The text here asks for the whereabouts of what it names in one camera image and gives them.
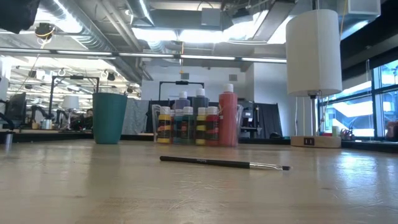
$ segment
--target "paintbrush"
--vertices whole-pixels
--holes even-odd
[[[241,161],[221,161],[214,159],[195,159],[195,158],[183,158],[183,157],[172,157],[172,156],[161,156],[161,161],[169,162],[188,162],[196,164],[206,164],[213,166],[223,167],[235,167],[243,169],[276,169],[276,170],[290,170],[290,166],[280,166],[274,164],[263,164],[258,162],[241,162]]]

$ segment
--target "table surface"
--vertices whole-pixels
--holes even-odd
[[[161,155],[293,168],[160,162]],[[397,161],[275,145],[13,144],[0,151],[0,223],[398,223]]]

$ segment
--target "paintbrush handle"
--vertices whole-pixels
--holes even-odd
[[[249,162],[219,161],[219,160],[213,160],[213,159],[194,159],[194,158],[183,158],[183,157],[172,157],[172,156],[161,156],[160,160],[161,161],[170,161],[170,162],[188,162],[188,163],[206,164],[206,165],[213,165],[213,166],[250,169]]]

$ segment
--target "computer monitor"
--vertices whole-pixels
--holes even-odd
[[[26,93],[15,94],[10,97],[4,115],[12,121],[21,121],[23,123],[26,115]]]

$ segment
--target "white cylindrical lampshade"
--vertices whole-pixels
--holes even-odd
[[[320,9],[293,18],[286,26],[286,54],[288,94],[342,91],[337,12]]]
[[[62,108],[79,109],[79,96],[65,96],[62,102]]]

